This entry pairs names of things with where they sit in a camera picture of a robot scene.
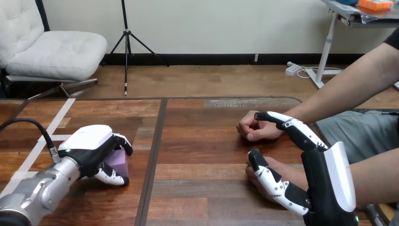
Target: black sleeve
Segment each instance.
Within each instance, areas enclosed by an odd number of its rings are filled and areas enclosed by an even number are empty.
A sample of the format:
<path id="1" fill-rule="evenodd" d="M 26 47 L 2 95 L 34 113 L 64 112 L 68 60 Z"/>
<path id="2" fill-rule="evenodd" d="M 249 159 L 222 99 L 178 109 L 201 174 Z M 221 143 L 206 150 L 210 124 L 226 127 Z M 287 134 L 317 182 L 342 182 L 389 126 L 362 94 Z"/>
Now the black sleeve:
<path id="1" fill-rule="evenodd" d="M 399 49 L 399 27 L 384 41 L 386 44 Z"/>

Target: white robotic hand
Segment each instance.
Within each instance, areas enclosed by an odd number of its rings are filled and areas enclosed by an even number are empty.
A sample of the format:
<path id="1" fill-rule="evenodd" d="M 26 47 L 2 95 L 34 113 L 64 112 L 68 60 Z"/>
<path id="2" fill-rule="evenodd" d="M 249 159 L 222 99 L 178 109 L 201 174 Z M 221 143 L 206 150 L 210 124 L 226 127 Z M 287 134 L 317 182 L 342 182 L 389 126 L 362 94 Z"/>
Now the white robotic hand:
<path id="1" fill-rule="evenodd" d="M 126 155 L 132 155 L 133 148 L 128 139 L 115 134 L 106 125 L 91 125 L 82 127 L 64 141 L 58 150 L 61 157 L 70 156 L 81 162 L 82 177 L 95 177 L 106 184 L 127 186 L 129 178 L 120 175 L 104 159 L 112 151 L 125 149 Z"/>

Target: power strip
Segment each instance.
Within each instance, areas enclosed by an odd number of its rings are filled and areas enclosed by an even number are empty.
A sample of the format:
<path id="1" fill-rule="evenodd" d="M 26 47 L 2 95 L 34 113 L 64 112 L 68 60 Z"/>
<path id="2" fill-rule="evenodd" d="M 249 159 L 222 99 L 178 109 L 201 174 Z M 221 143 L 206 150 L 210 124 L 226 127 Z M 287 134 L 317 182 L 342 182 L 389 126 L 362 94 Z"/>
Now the power strip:
<path id="1" fill-rule="evenodd" d="M 286 74 L 287 75 L 296 75 L 302 68 L 296 64 L 291 64 L 289 68 L 286 69 Z"/>

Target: white tape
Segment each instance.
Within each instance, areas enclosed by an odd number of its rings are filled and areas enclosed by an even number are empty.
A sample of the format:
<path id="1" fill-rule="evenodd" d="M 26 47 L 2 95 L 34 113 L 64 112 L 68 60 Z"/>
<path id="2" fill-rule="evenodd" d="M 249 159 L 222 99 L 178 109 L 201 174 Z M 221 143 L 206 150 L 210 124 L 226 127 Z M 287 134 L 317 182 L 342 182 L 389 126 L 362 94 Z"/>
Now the white tape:
<path id="1" fill-rule="evenodd" d="M 66 100 L 65 104 L 63 107 L 60 109 L 58 114 L 55 116 L 53 121 L 50 123 L 50 125 L 47 128 L 47 133 L 51 136 L 53 135 L 54 131 L 57 129 L 57 126 L 60 124 L 61 120 L 64 118 L 70 107 L 72 106 L 73 102 L 75 102 L 75 99 L 68 99 Z M 36 161 L 37 157 L 39 156 L 41 150 L 46 146 L 45 141 L 38 141 L 35 147 L 32 149 L 32 151 L 29 153 L 28 157 L 25 159 L 25 161 L 22 163 L 22 165 L 19 167 L 18 171 L 14 173 L 12 176 L 12 180 L 7 184 L 7 186 L 4 188 L 4 190 L 0 193 L 0 198 L 12 193 L 18 184 L 21 182 L 21 180 L 24 179 L 25 176 L 27 176 L 29 169 L 33 165 L 33 163 Z"/>
<path id="2" fill-rule="evenodd" d="M 64 141 L 67 140 L 71 135 L 51 135 L 52 141 Z M 38 141 L 45 141 L 44 137 L 41 136 Z"/>
<path id="3" fill-rule="evenodd" d="M 28 171 L 28 172 L 17 171 L 14 173 L 11 180 L 23 180 L 23 179 L 31 178 L 31 177 L 35 176 L 37 173 L 38 173 L 37 171 Z"/>

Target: tripod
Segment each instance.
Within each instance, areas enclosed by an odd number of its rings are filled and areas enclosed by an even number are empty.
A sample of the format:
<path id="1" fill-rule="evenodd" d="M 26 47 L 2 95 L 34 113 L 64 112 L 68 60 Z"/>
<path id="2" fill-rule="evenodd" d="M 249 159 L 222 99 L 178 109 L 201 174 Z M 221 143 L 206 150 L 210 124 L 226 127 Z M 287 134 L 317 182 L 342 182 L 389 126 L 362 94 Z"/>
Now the tripod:
<path id="1" fill-rule="evenodd" d="M 125 22 L 125 31 L 123 32 L 122 37 L 119 39 L 118 43 L 116 43 L 115 47 L 112 49 L 110 55 L 113 54 L 115 49 L 118 47 L 119 43 L 123 38 L 126 38 L 126 47 L 125 47 L 125 96 L 128 94 L 128 57 L 132 57 L 132 51 L 130 49 L 130 39 L 129 36 L 132 36 L 136 39 L 142 46 L 144 46 L 148 51 L 152 53 L 152 55 L 156 56 L 156 54 L 148 48 L 143 42 L 141 42 L 129 29 L 128 29 L 128 20 L 126 19 L 126 10 L 125 10 L 125 0 L 122 0 L 122 11 L 123 11 L 123 20 Z M 169 64 L 166 64 L 165 61 L 161 58 L 161 61 L 164 65 L 169 67 Z"/>

